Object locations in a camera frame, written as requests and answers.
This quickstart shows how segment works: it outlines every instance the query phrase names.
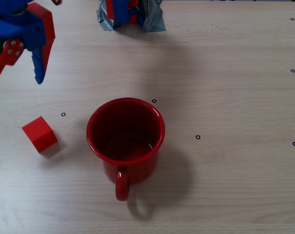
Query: mug handle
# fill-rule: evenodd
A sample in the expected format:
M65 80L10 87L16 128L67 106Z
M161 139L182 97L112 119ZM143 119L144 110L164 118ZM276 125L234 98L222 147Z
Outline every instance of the mug handle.
M130 185L128 181L128 173L124 168L117 168L116 178L116 198L119 201L128 200Z

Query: red cube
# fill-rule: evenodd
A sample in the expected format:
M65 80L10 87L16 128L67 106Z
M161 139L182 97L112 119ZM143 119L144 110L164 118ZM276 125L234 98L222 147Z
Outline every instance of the red cube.
M42 116L23 126L22 129L39 153L57 142L52 128Z

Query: mug rim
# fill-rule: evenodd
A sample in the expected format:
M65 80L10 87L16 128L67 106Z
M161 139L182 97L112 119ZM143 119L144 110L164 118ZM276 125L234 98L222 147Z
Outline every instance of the mug rim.
M102 112L105 108L107 108L108 106L116 103L116 102L124 102L124 101L129 101L129 102L133 102L133 103L137 103L140 105L144 105L146 106L148 109L150 109L151 111L153 111L153 113L155 114L155 116L157 118L159 118L159 124L160 124L160 131L159 131L159 138L157 140L157 143L155 145L155 147L151 150L151 152L149 152L148 154L144 155L143 157L140 157L138 159L135 160L130 160L130 161L120 161L120 160L115 160L115 159L111 159L107 156L105 156L104 154L102 154L98 148L94 145L93 141L91 140L91 125L92 123L95 121L96 117L98 116L98 114L100 112ZM114 99L112 101L109 101L103 105L101 105L98 109L96 109L94 111L94 113L91 115L89 121L88 121L88 125L87 125L87 130L86 130L86 136L87 136L87 141L88 144L91 148L91 150L102 160L115 164L115 165L119 165L119 166L130 166L133 164L137 164L139 162L145 161L147 159L149 159L151 156L153 156L160 148L160 146L163 143L164 137L165 137L165 123L164 120L160 114L160 112L154 107L152 106L150 103L143 101L141 99L137 99L137 98L133 98L133 97L122 97L122 98L118 98L118 99Z

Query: wooden table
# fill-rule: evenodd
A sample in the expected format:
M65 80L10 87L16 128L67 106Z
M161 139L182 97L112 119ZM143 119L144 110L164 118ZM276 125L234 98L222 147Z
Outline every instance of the wooden table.
M165 1L149 34L104 32L95 0L39 3L46 80L28 52L0 77L0 234L295 234L295 2ZM167 129L128 202L85 137L120 97L156 99ZM21 129L39 116L59 139L42 155Z

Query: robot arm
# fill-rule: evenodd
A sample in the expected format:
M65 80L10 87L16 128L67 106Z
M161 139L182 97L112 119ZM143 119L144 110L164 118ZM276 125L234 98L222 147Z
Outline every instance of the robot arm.
M35 78L45 77L50 51L55 39L52 13L32 0L0 0L0 74L13 66L24 49L32 52ZM52 0L60 5L61 0Z

